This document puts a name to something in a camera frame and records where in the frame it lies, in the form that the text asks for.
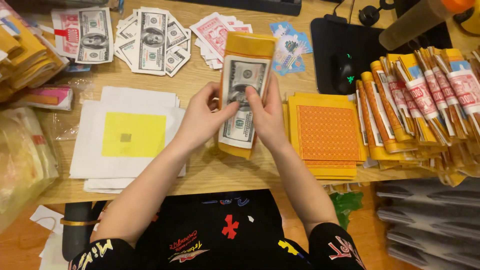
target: black mouse pad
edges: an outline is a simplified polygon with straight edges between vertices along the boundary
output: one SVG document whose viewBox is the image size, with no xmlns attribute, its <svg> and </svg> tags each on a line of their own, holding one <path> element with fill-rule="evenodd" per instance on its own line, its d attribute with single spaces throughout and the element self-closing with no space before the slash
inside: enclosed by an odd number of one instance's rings
<svg viewBox="0 0 480 270">
<path fill-rule="evenodd" d="M 330 69 L 330 59 L 333 55 L 349 55 L 355 81 L 360 79 L 362 72 L 371 70 L 371 62 L 379 60 L 381 56 L 387 54 L 387 50 L 378 41 L 378 36 L 383 31 L 381 28 L 342 24 L 324 18 L 316 18 L 310 23 L 310 31 L 317 90 L 321 94 L 348 95 L 355 93 L 354 87 L 348 93 L 339 93 L 334 89 Z M 405 44 L 391 53 L 408 54 L 412 52 L 413 49 Z"/>
</svg>

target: computer mouse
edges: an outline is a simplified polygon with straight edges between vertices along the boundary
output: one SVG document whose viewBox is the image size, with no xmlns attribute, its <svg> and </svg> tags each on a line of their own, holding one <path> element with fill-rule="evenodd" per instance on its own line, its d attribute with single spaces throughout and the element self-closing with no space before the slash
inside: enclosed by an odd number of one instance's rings
<svg viewBox="0 0 480 270">
<path fill-rule="evenodd" d="M 330 75 L 333 89 L 340 95 L 356 92 L 355 71 L 351 56 L 347 53 L 334 54 L 330 57 Z"/>
</svg>

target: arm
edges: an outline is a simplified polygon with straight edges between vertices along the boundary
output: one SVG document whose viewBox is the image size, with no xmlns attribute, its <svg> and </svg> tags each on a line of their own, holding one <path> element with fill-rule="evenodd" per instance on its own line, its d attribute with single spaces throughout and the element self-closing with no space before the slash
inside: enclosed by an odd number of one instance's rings
<svg viewBox="0 0 480 270">
<path fill-rule="evenodd" d="M 220 84 L 208 83 L 192 97 L 173 140 L 110 204 L 93 241 L 120 238 L 135 247 L 190 153 L 208 141 L 238 110 L 239 104 L 234 102 L 212 112 L 218 106 L 213 98 L 218 97 L 219 89 Z"/>
<path fill-rule="evenodd" d="M 338 224 L 330 197 L 305 167 L 285 135 L 277 78 L 273 75 L 270 80 L 265 107 L 252 87 L 246 91 L 255 131 L 272 153 L 285 192 L 302 221 L 307 236 L 320 223 Z"/>
</svg>

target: cable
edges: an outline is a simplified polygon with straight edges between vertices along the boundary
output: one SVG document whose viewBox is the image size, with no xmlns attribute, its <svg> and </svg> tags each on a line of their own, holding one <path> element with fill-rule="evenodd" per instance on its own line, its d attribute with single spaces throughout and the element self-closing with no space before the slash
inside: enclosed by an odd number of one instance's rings
<svg viewBox="0 0 480 270">
<path fill-rule="evenodd" d="M 352 11 L 353 11 L 353 5 L 355 4 L 355 0 L 352 1 L 352 5 L 350 6 L 350 15 L 348 16 L 348 24 L 352 21 Z"/>
<path fill-rule="evenodd" d="M 339 5 L 341 5 L 343 3 L 343 1 L 345 1 L 345 0 L 342 0 L 340 3 L 338 3 L 338 5 L 335 6 L 335 8 L 333 9 L 333 16 L 336 16 L 336 11 L 335 10 Z"/>
</svg>

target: red cross print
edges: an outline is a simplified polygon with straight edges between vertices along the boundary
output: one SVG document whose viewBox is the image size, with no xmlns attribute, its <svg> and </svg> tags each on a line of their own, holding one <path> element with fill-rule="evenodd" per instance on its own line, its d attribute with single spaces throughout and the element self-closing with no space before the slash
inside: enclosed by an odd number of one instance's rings
<svg viewBox="0 0 480 270">
<path fill-rule="evenodd" d="M 238 229 L 239 222 L 236 221 L 232 224 L 232 215 L 227 215 L 227 217 L 225 218 L 225 221 L 227 222 L 227 227 L 223 227 L 223 230 L 222 230 L 223 235 L 227 235 L 228 233 L 227 238 L 230 238 L 230 239 L 235 238 L 235 235 L 237 233 L 233 229 Z"/>
</svg>

